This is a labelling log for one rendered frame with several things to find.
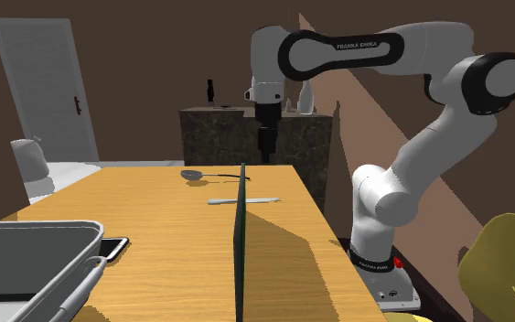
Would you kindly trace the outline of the grey long-handled tool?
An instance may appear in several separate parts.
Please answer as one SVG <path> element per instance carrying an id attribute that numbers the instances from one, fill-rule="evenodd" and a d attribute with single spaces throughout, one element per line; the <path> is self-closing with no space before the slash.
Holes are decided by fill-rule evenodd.
<path id="1" fill-rule="evenodd" d="M 103 256 L 73 260 L 6 322 L 70 322 L 89 299 L 106 264 Z"/>

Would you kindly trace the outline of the dark green thin board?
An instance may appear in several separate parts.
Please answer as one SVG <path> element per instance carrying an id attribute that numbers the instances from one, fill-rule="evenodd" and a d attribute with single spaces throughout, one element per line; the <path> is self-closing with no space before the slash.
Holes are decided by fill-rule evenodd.
<path id="1" fill-rule="evenodd" d="M 233 231 L 235 321 L 243 322 L 244 263 L 246 232 L 246 179 L 245 164 L 241 163 L 236 216 Z"/>

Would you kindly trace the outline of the white door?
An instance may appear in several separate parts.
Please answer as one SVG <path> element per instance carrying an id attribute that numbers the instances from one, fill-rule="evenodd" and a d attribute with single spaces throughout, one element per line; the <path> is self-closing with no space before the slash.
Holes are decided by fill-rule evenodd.
<path id="1" fill-rule="evenodd" d="M 50 162 L 97 162 L 70 21 L 0 17 L 0 58 L 24 137 Z"/>

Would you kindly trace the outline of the white slim knife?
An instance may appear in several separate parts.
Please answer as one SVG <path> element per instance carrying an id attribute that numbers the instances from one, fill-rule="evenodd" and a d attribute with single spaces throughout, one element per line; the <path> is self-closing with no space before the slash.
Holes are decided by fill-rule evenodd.
<path id="1" fill-rule="evenodd" d="M 245 203 L 268 203 L 268 202 L 277 202 L 280 201 L 279 198 L 259 198 L 259 199 L 244 199 L 242 200 Z M 238 199 L 209 199 L 209 205 L 219 205 L 219 204 L 232 204 L 238 203 Z"/>

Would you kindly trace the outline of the white-edged smartphone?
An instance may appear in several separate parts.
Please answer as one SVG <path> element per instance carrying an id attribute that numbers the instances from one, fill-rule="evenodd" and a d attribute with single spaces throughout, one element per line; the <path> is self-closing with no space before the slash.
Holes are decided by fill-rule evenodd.
<path id="1" fill-rule="evenodd" d="M 127 237 L 102 238 L 99 255 L 108 263 L 113 262 L 129 244 Z"/>

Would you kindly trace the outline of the grey plastic tub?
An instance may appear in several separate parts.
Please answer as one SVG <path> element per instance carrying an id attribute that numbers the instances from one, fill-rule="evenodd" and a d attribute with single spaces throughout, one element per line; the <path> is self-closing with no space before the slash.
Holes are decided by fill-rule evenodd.
<path id="1" fill-rule="evenodd" d="M 103 233 L 94 220 L 0 221 L 0 322 L 73 260 L 100 256 Z"/>

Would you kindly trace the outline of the dark robot stand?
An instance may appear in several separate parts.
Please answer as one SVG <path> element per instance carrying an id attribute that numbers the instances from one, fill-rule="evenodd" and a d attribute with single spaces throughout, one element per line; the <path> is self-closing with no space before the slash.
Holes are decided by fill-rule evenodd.
<path id="1" fill-rule="evenodd" d="M 410 314 L 429 318 L 433 322 L 473 322 L 473 319 L 466 320 L 462 317 L 395 246 L 392 246 L 392 255 L 402 261 L 403 268 L 421 299 L 421 307 L 409 310 Z"/>

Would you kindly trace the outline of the dark marble cabinet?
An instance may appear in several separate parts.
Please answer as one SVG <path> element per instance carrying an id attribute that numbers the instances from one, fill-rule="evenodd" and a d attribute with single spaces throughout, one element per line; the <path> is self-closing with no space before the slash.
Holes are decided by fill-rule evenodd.
<path id="1" fill-rule="evenodd" d="M 179 112 L 187 166 L 260 165 L 253 107 L 193 107 Z M 291 165 L 319 209 L 326 200 L 332 117 L 283 112 L 272 165 Z"/>

